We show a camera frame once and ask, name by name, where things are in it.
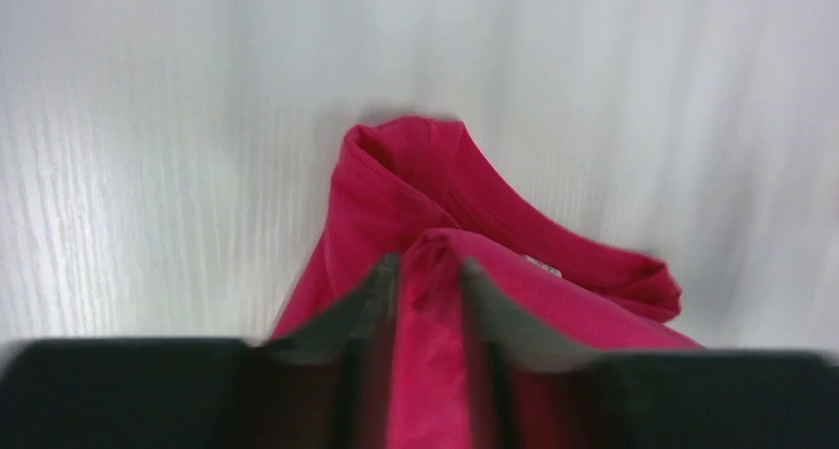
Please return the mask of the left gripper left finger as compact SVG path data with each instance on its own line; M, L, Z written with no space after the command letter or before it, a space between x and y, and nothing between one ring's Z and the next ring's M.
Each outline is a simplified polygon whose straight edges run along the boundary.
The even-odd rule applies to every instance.
M399 258L287 336L20 341L5 448L382 448Z

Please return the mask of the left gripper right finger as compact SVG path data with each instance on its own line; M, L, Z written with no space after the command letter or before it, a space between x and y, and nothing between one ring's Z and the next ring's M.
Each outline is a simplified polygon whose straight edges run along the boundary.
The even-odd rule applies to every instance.
M475 448L834 448L838 365L807 351L604 351L460 271Z

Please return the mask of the magenta t shirt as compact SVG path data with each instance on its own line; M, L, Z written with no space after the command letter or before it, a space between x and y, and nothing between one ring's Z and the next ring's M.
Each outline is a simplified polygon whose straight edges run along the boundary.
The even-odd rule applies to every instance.
M493 168L459 122L357 126L331 176L326 223L274 329L283 336L400 255L387 444L467 448L460 264L474 258L513 301L584 344L691 348L671 329L667 265L553 222Z

